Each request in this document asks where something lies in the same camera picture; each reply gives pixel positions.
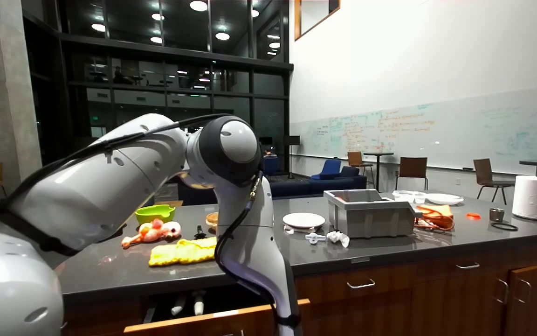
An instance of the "yellow sponge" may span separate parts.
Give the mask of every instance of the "yellow sponge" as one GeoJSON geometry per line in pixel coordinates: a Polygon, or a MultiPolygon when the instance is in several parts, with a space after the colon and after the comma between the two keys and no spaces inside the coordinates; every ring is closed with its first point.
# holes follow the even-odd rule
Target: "yellow sponge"
{"type": "Polygon", "coordinates": [[[215,258],[217,238],[155,247],[150,256],[150,267],[172,264],[200,264],[215,258]]]}

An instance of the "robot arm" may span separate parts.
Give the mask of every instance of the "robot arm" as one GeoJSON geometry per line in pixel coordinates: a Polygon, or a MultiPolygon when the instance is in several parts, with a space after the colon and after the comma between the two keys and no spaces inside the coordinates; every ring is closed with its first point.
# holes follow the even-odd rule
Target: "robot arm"
{"type": "Polygon", "coordinates": [[[8,316],[2,310],[13,316],[0,323],[0,335],[58,335],[64,303],[54,273],[41,260],[43,241],[60,253],[105,241],[178,174],[217,193],[219,266],[248,288],[269,294],[280,335],[297,335],[293,277],[273,239],[271,189],[258,178],[258,167],[258,141],[239,118],[217,118],[187,135],[172,120],[148,114],[54,170],[26,180],[0,204],[0,316],[8,316]],[[36,301],[21,301],[17,290],[36,301]]]}

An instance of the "kitchen counter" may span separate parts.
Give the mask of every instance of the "kitchen counter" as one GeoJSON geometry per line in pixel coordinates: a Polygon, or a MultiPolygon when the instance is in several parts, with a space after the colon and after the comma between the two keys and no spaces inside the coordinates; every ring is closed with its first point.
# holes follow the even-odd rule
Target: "kitchen counter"
{"type": "MultiPolygon", "coordinates": [[[[500,232],[489,226],[489,210],[493,204],[467,200],[453,208],[455,232],[433,234],[416,230],[411,238],[390,239],[353,239],[349,249],[332,243],[308,245],[306,234],[286,234],[282,219],[288,213],[317,213],[327,219],[323,226],[329,230],[327,198],[291,198],[274,200],[276,238],[282,253],[293,266],[297,275],[314,273],[329,267],[355,267],[358,264],[394,264],[407,262],[424,253],[444,253],[446,249],[494,249],[506,243],[522,245],[537,239],[537,221],[511,217],[506,210],[506,221],[515,225],[519,232],[500,232]],[[472,223],[467,213],[480,213],[481,221],[472,223]]],[[[183,238],[192,239],[196,226],[205,232],[204,219],[217,206],[187,206],[178,211],[176,221],[183,226],[183,238]]],[[[136,225],[131,223],[123,234],[133,236],[136,225]]],[[[157,245],[136,245],[123,251],[122,238],[114,238],[101,245],[92,245],[75,258],[64,262],[56,273],[66,297],[81,295],[157,295],[196,288],[213,288],[232,284],[215,262],[196,266],[148,267],[150,251],[157,245]]]]}

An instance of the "white wall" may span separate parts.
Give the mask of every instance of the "white wall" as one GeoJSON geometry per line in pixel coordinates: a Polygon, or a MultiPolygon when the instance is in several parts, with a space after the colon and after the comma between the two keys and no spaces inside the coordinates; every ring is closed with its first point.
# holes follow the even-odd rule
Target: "white wall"
{"type": "Polygon", "coordinates": [[[537,2],[347,0],[293,62],[301,122],[537,88],[537,2]]]}

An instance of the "bowl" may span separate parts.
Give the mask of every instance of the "bowl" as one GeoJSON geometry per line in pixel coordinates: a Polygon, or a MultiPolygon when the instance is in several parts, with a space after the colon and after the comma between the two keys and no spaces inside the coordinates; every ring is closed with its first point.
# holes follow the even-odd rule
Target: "bowl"
{"type": "Polygon", "coordinates": [[[138,225],[142,223],[153,223],[155,219],[163,221],[163,223],[170,223],[176,215],[176,208],[168,206],[168,204],[155,204],[155,206],[148,206],[148,208],[138,208],[135,217],[138,221],[138,225]]]}

